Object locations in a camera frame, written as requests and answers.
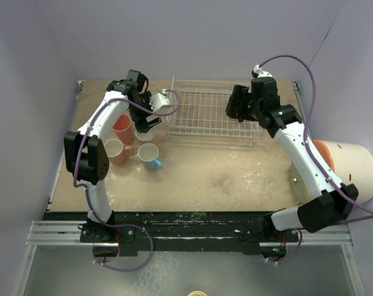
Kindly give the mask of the light pink mug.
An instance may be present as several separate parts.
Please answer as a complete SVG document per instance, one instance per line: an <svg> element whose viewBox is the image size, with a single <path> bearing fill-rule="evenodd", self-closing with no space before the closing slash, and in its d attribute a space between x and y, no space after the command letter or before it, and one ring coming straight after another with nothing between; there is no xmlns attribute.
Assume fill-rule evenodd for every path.
<svg viewBox="0 0 373 296"><path fill-rule="evenodd" d="M159 144L166 139L166 134L162 131L157 131L155 128L150 129L147 133L135 132L136 139L140 144Z"/></svg>

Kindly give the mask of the salmon pink cup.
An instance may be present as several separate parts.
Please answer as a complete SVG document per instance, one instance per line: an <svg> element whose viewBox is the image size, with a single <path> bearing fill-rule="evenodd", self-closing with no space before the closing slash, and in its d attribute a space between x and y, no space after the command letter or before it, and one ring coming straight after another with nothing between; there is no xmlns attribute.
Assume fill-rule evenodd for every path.
<svg viewBox="0 0 373 296"><path fill-rule="evenodd" d="M112 127L113 132L118 139L126 145L132 144L134 141L134 134L132 129L132 121L129 116L121 115Z"/></svg>

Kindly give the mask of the blue cup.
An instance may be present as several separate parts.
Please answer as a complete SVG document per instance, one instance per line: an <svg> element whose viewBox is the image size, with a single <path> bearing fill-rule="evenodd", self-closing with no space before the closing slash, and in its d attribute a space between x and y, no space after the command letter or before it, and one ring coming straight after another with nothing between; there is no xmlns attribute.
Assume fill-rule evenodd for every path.
<svg viewBox="0 0 373 296"><path fill-rule="evenodd" d="M163 164L159 159L159 149L155 144L145 143L137 150L137 156L143 167L148 170L160 170Z"/></svg>

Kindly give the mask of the salmon pink mug with handle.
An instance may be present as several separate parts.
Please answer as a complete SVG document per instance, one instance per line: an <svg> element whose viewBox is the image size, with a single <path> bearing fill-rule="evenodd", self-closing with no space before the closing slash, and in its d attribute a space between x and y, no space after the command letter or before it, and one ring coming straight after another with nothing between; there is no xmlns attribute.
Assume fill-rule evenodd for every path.
<svg viewBox="0 0 373 296"><path fill-rule="evenodd" d="M134 148L124 145L119 139L108 140L104 148L112 165L122 165L134 154Z"/></svg>

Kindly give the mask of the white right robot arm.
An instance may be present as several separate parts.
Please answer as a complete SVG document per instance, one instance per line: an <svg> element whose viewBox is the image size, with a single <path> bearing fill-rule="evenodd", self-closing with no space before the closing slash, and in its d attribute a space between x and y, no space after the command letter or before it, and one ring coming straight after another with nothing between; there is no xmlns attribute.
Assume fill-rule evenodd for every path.
<svg viewBox="0 0 373 296"><path fill-rule="evenodd" d="M305 184L310 200L299 207L272 212L264 217L263 234L278 241L286 230L317 232L349 217L358 197L354 184L346 185L327 165L296 108L282 105L272 77L254 78L249 87L235 85L226 115L242 122L257 121L287 152Z"/></svg>

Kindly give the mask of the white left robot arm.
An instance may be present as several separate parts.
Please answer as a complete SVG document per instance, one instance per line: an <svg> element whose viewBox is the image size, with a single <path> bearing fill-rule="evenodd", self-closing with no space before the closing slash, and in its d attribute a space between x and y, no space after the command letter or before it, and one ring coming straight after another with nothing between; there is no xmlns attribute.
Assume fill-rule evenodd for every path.
<svg viewBox="0 0 373 296"><path fill-rule="evenodd" d="M160 118L147 121L153 114L149 80L139 71L130 70L123 80L114 80L97 110L78 130L64 136L66 169L73 184L82 187L88 197L88 219L82 232L108 242L115 237L115 215L109 205L104 179L109 171L109 158L103 140L116 121L129 112L135 128L147 133L161 123Z"/></svg>

